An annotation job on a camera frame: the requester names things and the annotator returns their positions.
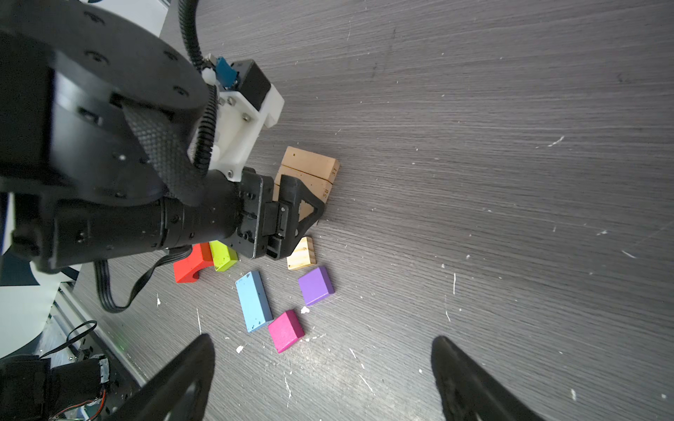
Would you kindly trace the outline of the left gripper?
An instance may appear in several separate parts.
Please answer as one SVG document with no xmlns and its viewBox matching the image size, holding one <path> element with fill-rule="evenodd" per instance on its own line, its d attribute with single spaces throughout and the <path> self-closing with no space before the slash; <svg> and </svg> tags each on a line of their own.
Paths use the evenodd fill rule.
<svg viewBox="0 0 674 421">
<path fill-rule="evenodd" d="M 282 258 L 285 239 L 298 240 L 322 217 L 326 204 L 297 177 L 282 175 L 279 201 L 273 200 L 274 182 L 244 168 L 238 183 L 240 223 L 231 236 L 231 248 L 239 256 L 256 259 Z M 301 217 L 303 203 L 312 212 Z"/>
</svg>

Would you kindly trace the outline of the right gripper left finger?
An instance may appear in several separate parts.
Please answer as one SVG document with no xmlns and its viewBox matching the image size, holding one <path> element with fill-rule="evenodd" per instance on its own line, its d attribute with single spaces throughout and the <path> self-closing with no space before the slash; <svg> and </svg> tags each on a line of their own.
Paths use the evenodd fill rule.
<svg viewBox="0 0 674 421">
<path fill-rule="evenodd" d="M 106 420 L 202 420 L 215 370 L 209 334 L 193 340 Z"/>
</svg>

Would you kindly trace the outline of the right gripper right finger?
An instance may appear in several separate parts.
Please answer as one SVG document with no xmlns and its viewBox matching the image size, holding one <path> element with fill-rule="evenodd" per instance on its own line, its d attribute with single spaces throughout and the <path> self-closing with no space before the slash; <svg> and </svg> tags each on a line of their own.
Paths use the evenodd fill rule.
<svg viewBox="0 0 674 421">
<path fill-rule="evenodd" d="M 542 421 L 445 336 L 432 343 L 431 366 L 447 420 Z"/>
</svg>

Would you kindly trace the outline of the natural wood long block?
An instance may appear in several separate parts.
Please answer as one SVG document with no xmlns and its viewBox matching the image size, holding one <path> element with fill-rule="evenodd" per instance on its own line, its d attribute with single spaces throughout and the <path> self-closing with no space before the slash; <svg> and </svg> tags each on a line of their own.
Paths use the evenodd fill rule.
<svg viewBox="0 0 674 421">
<path fill-rule="evenodd" d="M 335 158 L 296 147 L 287 147 L 281 166 L 334 183 L 341 165 Z"/>
<path fill-rule="evenodd" d="M 313 211 L 314 207 L 310 205 L 310 203 L 307 203 L 306 201 L 302 200 L 299 207 L 298 220 L 301 221 L 309 217 L 313 213 Z"/>
<path fill-rule="evenodd" d="M 331 190 L 333 189 L 333 184 L 328 180 L 282 165 L 277 172 L 275 185 L 280 185 L 283 175 L 297 178 L 305 184 L 305 187 L 307 187 L 314 196 L 320 198 L 324 203 L 328 201 Z"/>
</svg>

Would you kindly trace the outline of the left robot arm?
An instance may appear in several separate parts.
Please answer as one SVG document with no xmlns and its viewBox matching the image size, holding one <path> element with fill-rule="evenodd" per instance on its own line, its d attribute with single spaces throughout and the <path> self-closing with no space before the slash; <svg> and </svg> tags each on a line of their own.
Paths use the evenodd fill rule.
<svg viewBox="0 0 674 421">
<path fill-rule="evenodd" d="M 298 178 L 247 166 L 284 100 L 251 60 L 185 52 L 78 1 L 1 4 L 1 196 L 12 248 L 43 272 L 219 240 L 289 256 L 324 202 Z"/>
</svg>

